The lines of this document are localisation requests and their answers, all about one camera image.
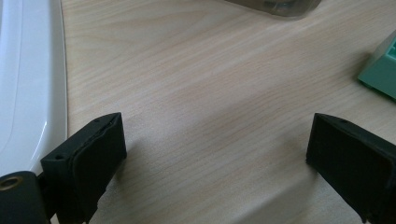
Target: green box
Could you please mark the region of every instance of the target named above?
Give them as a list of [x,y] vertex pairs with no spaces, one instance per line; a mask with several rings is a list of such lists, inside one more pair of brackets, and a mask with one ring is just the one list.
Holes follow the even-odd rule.
[[396,100],[396,31],[376,49],[359,80]]

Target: green plastic block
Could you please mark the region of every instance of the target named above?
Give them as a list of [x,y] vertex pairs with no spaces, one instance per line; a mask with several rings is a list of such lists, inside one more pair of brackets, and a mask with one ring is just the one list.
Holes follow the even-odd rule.
[[396,100],[396,31],[376,49],[359,80]]

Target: white plate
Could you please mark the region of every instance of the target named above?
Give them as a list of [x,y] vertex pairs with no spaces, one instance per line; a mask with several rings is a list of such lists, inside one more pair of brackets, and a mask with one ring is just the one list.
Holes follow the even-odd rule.
[[41,172],[66,139],[60,0],[0,0],[0,176]]

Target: wood grain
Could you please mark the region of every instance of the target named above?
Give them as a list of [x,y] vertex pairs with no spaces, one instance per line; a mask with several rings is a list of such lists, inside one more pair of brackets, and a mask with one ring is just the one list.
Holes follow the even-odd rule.
[[92,223],[361,223],[304,158],[316,112],[396,143],[396,104],[357,81],[395,11],[63,0],[69,134],[120,111],[128,148]]

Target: wooden table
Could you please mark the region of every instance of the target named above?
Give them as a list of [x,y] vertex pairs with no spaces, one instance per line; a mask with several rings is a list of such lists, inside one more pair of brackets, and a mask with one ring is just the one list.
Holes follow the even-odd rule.
[[396,143],[357,75],[394,0],[280,20],[223,0],[63,0],[69,134],[120,111],[128,158],[92,223],[361,223],[305,164],[314,113]]

